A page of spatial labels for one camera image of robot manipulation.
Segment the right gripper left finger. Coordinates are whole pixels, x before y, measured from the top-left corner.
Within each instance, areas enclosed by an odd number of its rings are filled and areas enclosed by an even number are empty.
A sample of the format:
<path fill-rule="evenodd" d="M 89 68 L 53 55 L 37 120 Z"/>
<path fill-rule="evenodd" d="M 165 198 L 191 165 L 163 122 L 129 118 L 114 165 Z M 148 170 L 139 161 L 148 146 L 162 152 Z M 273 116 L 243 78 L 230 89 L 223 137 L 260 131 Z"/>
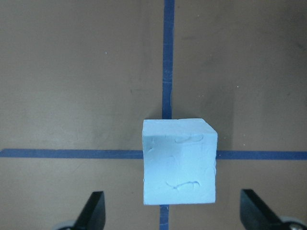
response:
<path fill-rule="evenodd" d="M 103 191 L 92 192 L 79 217 L 74 230 L 103 230 L 106 223 L 105 196 Z"/>

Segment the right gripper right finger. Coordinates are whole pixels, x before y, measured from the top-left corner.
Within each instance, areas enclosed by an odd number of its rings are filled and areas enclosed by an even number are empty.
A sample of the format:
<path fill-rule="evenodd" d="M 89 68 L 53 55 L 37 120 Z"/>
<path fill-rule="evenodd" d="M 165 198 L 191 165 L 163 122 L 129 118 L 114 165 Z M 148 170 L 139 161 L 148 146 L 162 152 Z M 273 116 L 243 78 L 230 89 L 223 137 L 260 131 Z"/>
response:
<path fill-rule="evenodd" d="M 252 189 L 240 192 L 240 220 L 246 230 L 280 230 L 283 225 Z"/>

